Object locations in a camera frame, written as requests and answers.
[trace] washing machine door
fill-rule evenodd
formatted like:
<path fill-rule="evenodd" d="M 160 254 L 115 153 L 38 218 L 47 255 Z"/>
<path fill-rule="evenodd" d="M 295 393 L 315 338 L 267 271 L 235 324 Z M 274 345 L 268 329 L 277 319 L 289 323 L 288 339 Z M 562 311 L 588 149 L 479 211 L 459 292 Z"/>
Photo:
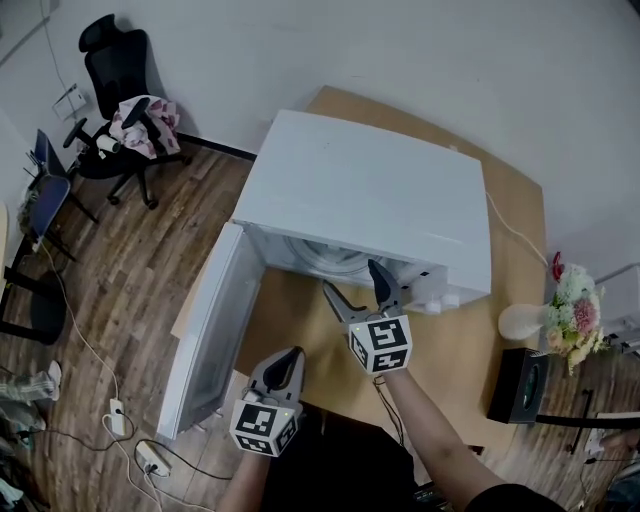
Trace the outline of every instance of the washing machine door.
<path fill-rule="evenodd" d="M 175 439 L 222 405 L 265 267 L 243 227 L 225 224 L 176 351 L 158 434 Z"/>

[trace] shoe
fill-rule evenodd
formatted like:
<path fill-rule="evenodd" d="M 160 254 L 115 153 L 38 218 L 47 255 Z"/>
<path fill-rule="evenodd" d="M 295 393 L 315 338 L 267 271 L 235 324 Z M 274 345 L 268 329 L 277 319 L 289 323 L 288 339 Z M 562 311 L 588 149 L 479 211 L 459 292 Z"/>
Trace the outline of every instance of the shoe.
<path fill-rule="evenodd" d="M 57 402 L 60 398 L 60 383 L 62 382 L 62 368 L 57 361 L 51 361 L 49 365 L 49 369 L 47 370 L 49 377 L 55 383 L 56 387 L 53 389 L 51 393 L 51 400 Z"/>
<path fill-rule="evenodd" d="M 41 430 L 47 430 L 47 422 L 42 416 L 38 415 L 38 419 L 31 427 L 31 432 L 40 432 Z"/>

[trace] black speaker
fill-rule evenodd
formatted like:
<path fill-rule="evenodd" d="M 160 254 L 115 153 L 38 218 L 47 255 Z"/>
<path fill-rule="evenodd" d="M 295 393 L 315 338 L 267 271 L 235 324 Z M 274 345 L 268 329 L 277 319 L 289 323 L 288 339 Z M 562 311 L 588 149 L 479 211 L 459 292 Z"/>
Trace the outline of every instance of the black speaker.
<path fill-rule="evenodd" d="M 528 348 L 502 352 L 500 374 L 487 417 L 501 423 L 534 423 L 549 371 L 549 356 Z"/>

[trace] white wall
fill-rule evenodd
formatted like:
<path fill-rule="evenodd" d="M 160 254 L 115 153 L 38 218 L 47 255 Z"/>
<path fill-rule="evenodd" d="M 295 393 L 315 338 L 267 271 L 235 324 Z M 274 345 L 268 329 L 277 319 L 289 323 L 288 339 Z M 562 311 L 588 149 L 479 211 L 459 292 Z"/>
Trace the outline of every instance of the white wall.
<path fill-rule="evenodd" d="M 0 2 L 0 63 L 29 37 L 50 12 L 50 0 L 2 0 Z"/>
<path fill-rule="evenodd" d="M 279 108 L 323 84 L 360 92 L 540 183 L 551 248 L 640 185 L 640 18 L 627 0 L 61 0 L 49 25 L 61 72 L 91 95 L 77 40 L 108 12 L 149 33 L 161 85 L 188 113 L 181 129 L 209 140 L 256 152 Z M 38 126 L 64 138 L 61 90 L 42 30 L 0 68 L 0 107 L 27 141 Z"/>
<path fill-rule="evenodd" d="M 569 235 L 560 248 L 564 261 L 585 265 L 596 279 L 640 263 L 640 201 L 613 208 L 610 215 Z"/>

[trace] power cord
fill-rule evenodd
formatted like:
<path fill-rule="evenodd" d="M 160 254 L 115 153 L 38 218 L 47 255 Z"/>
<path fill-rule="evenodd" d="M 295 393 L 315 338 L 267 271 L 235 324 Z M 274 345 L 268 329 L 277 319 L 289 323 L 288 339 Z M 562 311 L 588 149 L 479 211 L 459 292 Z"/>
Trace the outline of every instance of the power cord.
<path fill-rule="evenodd" d="M 385 410 L 387 411 L 387 414 L 389 415 L 389 419 L 391 420 L 391 423 L 396 429 L 400 446 L 404 448 L 405 447 L 404 446 L 404 428 L 402 427 L 402 420 L 400 419 L 400 416 L 398 415 L 396 410 L 393 408 L 389 400 L 387 400 L 387 397 L 384 396 L 384 393 L 382 392 L 382 389 L 381 389 L 381 387 L 385 384 L 384 377 L 382 377 L 381 375 L 378 375 L 377 377 L 374 377 L 372 382 L 373 382 L 373 387 L 376 388 L 376 392 L 378 393 L 378 396 L 382 401 L 382 405 L 384 406 Z"/>
<path fill-rule="evenodd" d="M 66 306 L 67 306 L 67 309 L 68 309 L 68 311 L 69 311 L 69 314 L 71 315 L 71 319 L 73 320 L 73 326 L 74 326 L 74 328 L 75 328 L 76 332 L 78 333 L 78 335 L 80 336 L 80 339 L 84 342 L 84 344 L 89 348 L 89 350 L 91 350 L 91 352 L 92 352 L 92 353 L 93 353 L 93 355 L 96 357 L 96 359 L 98 359 L 98 361 L 100 361 L 100 362 L 102 363 L 102 365 L 103 365 L 107 370 L 109 370 L 109 372 L 111 373 L 111 375 L 112 375 L 112 377 L 113 377 L 113 383 L 114 383 L 114 385 L 115 385 L 115 399 L 116 399 L 116 400 L 119 400 L 118 379 L 117 379 L 117 377 L 116 377 L 115 372 L 114 372 L 114 371 L 113 371 L 113 369 L 112 369 L 112 368 L 111 368 L 107 363 L 105 363 L 105 362 L 104 362 L 104 360 L 103 360 L 103 359 L 98 355 L 98 353 L 93 349 L 93 347 L 89 344 L 89 342 L 86 340 L 86 338 L 83 336 L 82 332 L 80 331 L 80 328 L 78 327 L 78 323 L 77 323 L 77 321 L 76 321 L 75 314 L 73 313 L 73 309 L 71 308 L 71 305 L 69 304 L 69 300 L 67 299 L 67 294 L 66 294 L 65 289 L 64 289 L 64 282 L 62 281 L 62 278 L 60 277 L 60 275 L 58 274 L 58 271 L 56 270 L 55 263 L 54 263 L 53 258 L 52 258 L 52 256 L 51 256 L 51 253 L 49 252 L 49 250 L 47 249 L 47 247 L 46 247 L 44 244 L 42 244 L 42 248 L 44 249 L 45 253 L 47 254 L 47 257 L 49 258 L 49 262 L 51 263 L 51 268 L 53 269 L 53 272 L 55 273 L 56 278 L 58 279 L 58 282 L 60 283 L 60 288 L 61 288 L 61 290 L 62 290 L 62 297 L 64 298 L 64 302 L 65 302 L 65 304 L 66 304 Z M 113 432 L 111 432 L 111 430 L 109 429 L 109 427 L 107 427 L 107 424 L 105 423 L 106 418 L 112 418 L 112 417 L 113 417 L 113 415 L 112 415 L 112 414 L 105 414 L 105 415 L 103 415 L 103 416 L 102 416 L 102 419 L 101 419 L 102 426 L 103 426 L 103 428 L 107 431 L 107 433 L 109 434 L 109 436 L 111 437 L 111 439 L 113 440 L 113 441 L 112 441 L 108 446 L 106 446 L 105 448 L 94 448 L 94 447 L 91 447 L 91 446 L 89 446 L 88 444 L 86 444 L 83 440 L 81 440 L 80 438 L 75 437 L 75 436 L 73 436 L 73 435 L 71 435 L 71 434 L 68 434 L 68 433 L 66 433 L 66 432 L 61 432 L 61 431 L 57 431 L 57 430 L 50 430 L 49 432 L 56 433 L 56 434 L 59 434 L 59 435 L 63 435 L 63 436 L 66 436 L 66 437 L 70 437 L 70 438 L 72 438 L 72 439 L 75 439 L 75 440 L 76 440 L 76 441 L 78 441 L 80 444 L 82 444 L 82 446 L 84 446 L 85 448 L 87 448 L 87 449 L 89 449 L 89 450 L 91 450 L 91 451 L 94 451 L 94 452 L 104 452 L 104 451 L 107 451 L 109 448 L 111 448 L 114 444 L 118 445 L 118 448 L 120 448 L 120 451 L 122 451 L 122 453 L 124 454 L 125 458 L 127 459 L 127 481 L 128 481 L 128 482 L 129 482 L 129 484 L 130 484 L 132 487 L 134 487 L 138 492 L 140 492 L 140 493 L 144 494 L 147 498 L 149 498 L 150 500 L 152 500 L 153 502 L 155 502 L 155 503 L 156 503 L 156 505 L 157 505 L 157 507 L 158 507 L 158 510 L 159 510 L 160 512 L 162 512 L 162 503 L 161 503 L 161 501 L 160 501 L 160 497 L 158 496 L 158 493 L 160 493 L 160 494 L 162 494 L 163 496 L 166 496 L 167 498 L 169 498 L 169 499 L 171 499 L 171 500 L 175 501 L 176 503 L 180 503 L 181 505 L 184 505 L 184 506 L 186 506 L 186 507 L 190 507 L 190 508 L 197 508 L 197 509 L 200 509 L 200 510 L 205 510 L 206 512 L 215 512 L 215 511 L 213 511 L 213 510 L 211 510 L 211 509 L 209 509 L 209 508 L 207 508 L 207 507 L 203 507 L 203 506 L 201 506 L 201 505 L 196 505 L 196 504 L 194 504 L 194 503 L 188 503 L 188 502 L 186 502 L 186 501 L 182 501 L 182 500 L 180 500 L 180 499 L 176 498 L 175 496 L 172 496 L 172 495 L 170 495 L 170 494 L 168 494 L 168 493 L 166 493 L 166 492 L 164 492 L 164 491 L 162 491 L 162 490 L 160 490 L 160 489 L 157 489 L 157 488 L 153 485 L 153 482 L 151 481 L 151 478 L 149 477 L 149 473 L 147 473 L 147 471 L 145 471 L 145 469 L 140 468 L 140 465 L 138 464 L 137 459 L 136 459 L 136 465 L 137 465 L 137 466 L 142 470 L 142 473 L 143 473 L 143 475 L 144 475 L 144 477 L 145 477 L 145 482 L 146 482 L 148 485 L 150 485 L 150 487 L 152 488 L 152 490 L 153 490 L 153 496 L 151 496 L 148 492 L 146 492 L 145 490 L 141 489 L 140 487 L 138 487 L 136 484 L 134 484 L 134 483 L 133 483 L 133 480 L 131 480 L 131 458 L 129 457 L 129 454 L 127 453 L 127 451 L 126 451 L 126 450 L 124 449 L 124 447 L 122 446 L 121 442 L 122 442 L 122 441 L 129 441 L 130 439 L 132 439 L 132 438 L 134 437 L 134 435 L 135 435 L 135 433 L 136 433 L 137 429 L 136 429 L 136 427 L 135 427 L 135 424 L 134 424 L 134 423 L 133 423 L 133 421 L 131 420 L 131 418 L 129 418 L 128 416 L 126 416 L 122 411 L 118 411 L 118 414 L 121 414 L 122 416 L 124 416 L 124 417 L 129 421 L 129 423 L 131 423 L 133 433 L 132 433 L 129 437 L 126 437 L 126 438 L 123 438 L 123 439 L 117 439 L 117 438 L 114 436 Z M 187 464 L 188 466 L 190 466 L 192 469 L 194 469 L 195 471 L 197 471 L 197 472 L 199 472 L 199 473 L 202 473 L 202 474 L 204 474 L 204 475 L 207 475 L 207 476 L 209 476 L 209 477 L 211 477 L 211 478 L 215 478 L 215 479 L 218 479 L 218 480 L 231 480 L 231 477 L 226 478 L 226 477 L 219 477 L 219 476 L 215 476 L 215 475 L 212 475 L 212 474 L 210 474 L 210 473 L 207 473 L 206 471 L 202 471 L 201 469 L 196 468 L 195 466 L 193 466 L 192 464 L 190 464 L 187 460 L 185 460 L 184 458 L 182 458 L 180 455 L 178 455 L 177 453 L 173 452 L 171 449 L 169 449 L 168 447 L 164 446 L 162 443 L 159 443 L 158 441 L 155 441 L 155 440 L 152 440 L 152 439 L 146 439 L 146 441 L 147 441 L 148 443 L 155 444 L 155 445 L 157 445 L 157 446 L 161 446 L 161 447 L 163 447 L 165 450 L 167 450 L 168 452 L 172 453 L 174 456 L 176 456 L 176 457 L 177 457 L 178 459 L 180 459 L 182 462 L 184 462 L 185 464 Z"/>
<path fill-rule="evenodd" d="M 628 466 L 625 466 L 624 468 L 622 468 L 620 470 L 620 471 L 623 471 L 623 470 L 627 469 L 628 467 L 633 466 L 635 463 L 640 462 L 640 459 L 638 459 L 638 458 L 634 458 L 634 459 L 596 459 L 595 457 L 592 457 L 590 459 L 585 460 L 582 463 L 582 467 L 580 468 L 580 474 L 578 475 L 578 477 L 580 478 L 580 486 L 582 487 L 582 499 L 580 500 L 580 502 L 577 505 L 573 506 L 570 510 L 581 510 L 586 506 L 587 498 L 589 497 L 589 492 L 587 491 L 587 486 L 585 485 L 584 480 L 583 480 L 584 468 L 586 466 L 590 466 L 592 464 L 596 464 L 597 462 L 631 462 L 631 464 L 629 464 Z"/>
<path fill-rule="evenodd" d="M 93 355 L 96 356 L 96 359 L 98 359 L 98 361 L 100 361 L 102 363 L 102 365 L 107 370 L 109 370 L 109 373 L 111 373 L 111 376 L 113 377 L 113 384 L 115 385 L 115 388 L 116 388 L 115 399 L 116 400 L 120 400 L 120 398 L 119 398 L 119 390 L 118 390 L 118 379 L 116 378 L 115 372 L 113 371 L 113 369 L 107 363 L 104 362 L 104 360 L 98 355 L 98 353 L 93 349 L 93 347 L 89 344 L 87 339 L 80 332 L 80 328 L 78 327 L 78 323 L 76 322 L 76 316 L 73 314 L 73 309 L 71 309 L 71 305 L 69 304 L 69 301 L 67 299 L 67 293 L 65 292 L 65 289 L 64 289 L 64 282 L 62 281 L 62 278 L 60 277 L 60 274 L 58 274 L 58 271 L 56 270 L 55 264 L 53 262 L 53 258 L 51 257 L 51 253 L 47 249 L 46 245 L 42 244 L 41 247 L 44 249 L 44 252 L 47 253 L 47 256 L 49 257 L 49 262 L 51 263 L 51 268 L 53 269 L 53 272 L 55 273 L 56 278 L 58 279 L 58 283 L 60 283 L 60 289 L 62 290 L 62 297 L 64 298 L 64 302 L 67 305 L 67 310 L 69 311 L 69 314 L 71 315 L 71 319 L 73 320 L 73 326 L 75 327 L 76 332 L 78 333 L 78 336 L 80 336 L 80 339 L 84 342 L 84 344 L 87 347 L 89 347 L 89 350 L 91 350 Z"/>
<path fill-rule="evenodd" d="M 209 478 L 214 478 L 215 480 L 231 480 L 233 477 L 226 477 L 226 476 L 216 476 L 216 475 L 212 475 L 211 473 L 207 473 L 206 471 L 203 471 L 202 469 L 197 468 L 196 466 L 194 466 L 193 464 L 191 464 L 188 460 L 184 459 L 183 457 L 181 457 L 180 455 L 178 455 L 176 452 L 174 452 L 171 448 L 169 448 L 168 446 L 162 444 L 159 441 L 155 441 L 154 439 L 140 439 L 137 443 L 135 448 L 133 449 L 134 453 L 137 453 L 138 450 L 138 445 L 140 445 L 141 443 L 147 443 L 147 444 L 152 444 L 154 446 L 159 446 L 160 448 L 162 448 L 163 450 L 166 450 L 167 452 L 169 452 L 171 455 L 173 455 L 174 457 L 176 457 L 177 459 L 180 459 L 182 462 L 184 462 L 187 466 L 189 466 L 191 469 L 193 469 L 194 471 L 201 473 L 205 476 L 208 476 Z M 138 466 L 138 468 L 140 469 L 140 471 L 142 471 L 143 473 L 145 472 L 145 470 L 140 466 L 140 463 L 138 462 L 138 460 L 136 459 L 136 465 Z"/>
<path fill-rule="evenodd" d="M 136 435 L 136 432 L 137 432 L 137 428 L 136 428 L 136 426 L 134 425 L 133 421 L 131 421 L 131 418 L 129 418 L 129 416 L 127 416 L 126 414 L 122 414 L 122 415 L 123 415 L 123 416 L 127 419 L 127 421 L 131 424 L 132 433 L 131 433 L 131 435 L 130 435 L 130 436 L 128 436 L 128 437 L 123 437 L 122 439 L 119 439 L 119 441 L 120 441 L 120 442 L 122 442 L 122 441 L 129 441 L 129 440 L 133 439 L 133 438 L 134 438 L 134 436 Z M 36 432 L 18 432 L 18 436 L 19 436 L 21 439 L 26 439 L 26 438 L 28 438 L 28 437 L 33 437 L 33 436 L 35 436 L 35 435 L 37 435 L 37 434 L 42 434 L 42 433 L 57 434 L 57 435 L 60 435 L 60 436 L 69 437 L 69 438 L 71 438 L 71 439 L 73 439 L 73 440 L 77 441 L 78 443 L 80 443 L 80 444 L 81 444 L 82 446 L 84 446 L 87 450 L 90 450 L 90 451 L 92 451 L 92 452 L 106 452 L 106 451 L 109 451 L 109 449 L 110 449 L 114 444 L 116 444 L 116 442 L 117 442 L 117 441 L 111 441 L 111 442 L 110 442 L 107 446 L 105 446 L 104 448 L 96 448 L 95 446 L 89 446 L 89 445 L 88 445 L 87 443 L 85 443 L 82 439 L 80 439 L 79 437 L 74 436 L 73 434 L 69 434 L 69 433 L 67 433 L 67 432 L 62 432 L 62 431 L 60 431 L 60 430 L 51 429 L 51 428 L 48 428 L 48 429 L 45 429 L 45 430 L 38 430 L 38 431 L 36 431 Z"/>
<path fill-rule="evenodd" d="M 525 242 L 527 242 L 527 244 L 529 244 L 529 247 L 531 247 L 531 249 L 533 249 L 533 252 L 536 254 L 536 256 L 538 256 L 538 258 L 540 258 L 540 261 L 542 262 L 542 264 L 545 267 L 548 267 L 549 264 L 547 263 L 547 258 L 544 257 L 544 255 L 536 248 L 535 245 L 533 245 L 533 243 L 531 242 L 531 240 L 529 240 L 526 236 L 524 236 L 522 233 L 520 233 L 519 231 L 516 231 L 515 229 L 513 229 L 511 226 L 509 226 L 509 224 L 507 224 L 507 221 L 504 220 L 504 218 L 502 217 L 502 215 L 500 215 L 500 211 L 498 211 L 498 207 L 496 206 L 496 203 L 494 203 L 493 201 L 493 197 L 491 197 L 491 194 L 489 194 L 489 192 L 485 191 L 485 194 L 487 195 L 487 199 L 489 200 L 489 203 L 491 204 L 491 206 L 493 207 L 493 211 L 496 212 L 496 216 L 498 217 L 498 219 L 500 220 L 500 222 L 502 222 L 502 224 L 504 225 L 505 228 L 507 228 L 507 230 L 520 237 L 522 240 L 524 240 Z"/>
<path fill-rule="evenodd" d="M 62 75 L 60 75 L 60 69 L 58 68 L 58 61 L 56 60 L 56 54 L 53 51 L 53 45 L 51 44 L 51 36 L 49 35 L 49 27 L 47 26 L 47 18 L 44 15 L 44 6 L 42 2 L 43 0 L 40 0 L 40 17 L 42 18 L 42 26 L 44 27 L 44 33 L 47 36 L 47 43 L 49 44 L 49 52 L 51 52 L 51 59 L 53 60 L 53 66 L 56 68 L 56 75 L 58 75 L 58 80 L 60 81 L 60 85 L 62 85 L 64 94 L 67 96 L 67 101 L 69 102 L 69 106 L 71 107 L 73 120 L 75 122 L 78 122 L 78 115 L 76 114 L 76 109 L 73 106 L 73 102 L 71 101 L 71 98 L 67 94 L 69 89 L 67 88 L 67 86 L 64 83 L 64 80 L 62 79 Z"/>

